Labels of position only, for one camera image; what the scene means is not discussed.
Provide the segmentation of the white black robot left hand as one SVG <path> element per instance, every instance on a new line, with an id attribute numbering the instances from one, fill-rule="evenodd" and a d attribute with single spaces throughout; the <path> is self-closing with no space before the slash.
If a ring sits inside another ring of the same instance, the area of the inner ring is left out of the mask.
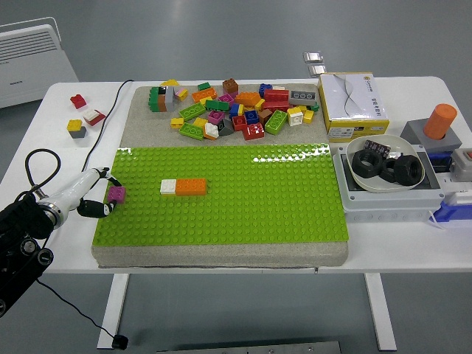
<path id="1" fill-rule="evenodd" d="M 40 200 L 40 204 L 52 210 L 57 218 L 56 226 L 62 225 L 71 210 L 80 205 L 80 200 L 101 179 L 109 180 L 114 186 L 122 184 L 111 175 L 109 167 L 91 168 L 82 172 L 74 181 L 66 184 L 58 192 Z"/>

